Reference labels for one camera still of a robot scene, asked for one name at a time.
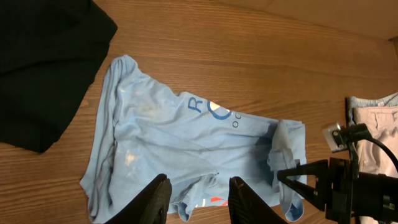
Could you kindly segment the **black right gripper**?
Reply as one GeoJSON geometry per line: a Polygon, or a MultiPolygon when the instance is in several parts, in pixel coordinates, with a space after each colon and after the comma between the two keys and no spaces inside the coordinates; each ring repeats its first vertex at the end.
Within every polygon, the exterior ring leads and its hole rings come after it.
{"type": "Polygon", "coordinates": [[[365,124],[341,127],[334,124],[324,130],[333,153],[348,151],[349,159],[331,158],[296,168],[280,170],[278,180],[301,195],[318,210],[326,212],[329,220],[349,223],[352,217],[371,217],[382,223],[397,221],[397,178],[384,174],[370,174],[359,170],[355,144],[367,140],[379,146],[397,168],[397,158],[377,139],[365,124]],[[290,176],[314,175],[315,188],[290,176]]]}

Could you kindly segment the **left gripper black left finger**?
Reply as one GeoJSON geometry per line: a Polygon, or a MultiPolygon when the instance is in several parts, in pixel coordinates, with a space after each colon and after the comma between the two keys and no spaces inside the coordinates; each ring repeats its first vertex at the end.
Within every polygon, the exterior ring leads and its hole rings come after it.
{"type": "Polygon", "coordinates": [[[106,224],[165,224],[171,194],[170,179],[159,174],[106,224]]]}

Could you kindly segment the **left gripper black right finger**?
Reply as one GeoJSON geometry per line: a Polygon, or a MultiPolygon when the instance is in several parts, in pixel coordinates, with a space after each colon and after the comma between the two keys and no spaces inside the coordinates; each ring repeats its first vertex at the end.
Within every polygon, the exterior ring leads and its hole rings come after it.
{"type": "Polygon", "coordinates": [[[228,208],[231,224],[287,224],[240,177],[229,180],[228,208]]]}

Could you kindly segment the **light blue printed t-shirt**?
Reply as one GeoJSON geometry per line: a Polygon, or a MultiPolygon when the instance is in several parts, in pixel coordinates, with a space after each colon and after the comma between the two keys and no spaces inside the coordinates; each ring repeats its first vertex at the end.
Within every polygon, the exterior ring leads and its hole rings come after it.
{"type": "Polygon", "coordinates": [[[157,175],[172,184],[170,213],[188,221],[196,207],[225,206],[229,180],[242,178],[291,222],[303,202],[277,173],[304,164],[305,125],[228,110],[189,92],[174,93],[128,55],[104,78],[91,157],[80,184],[89,218],[105,223],[157,175]]]}

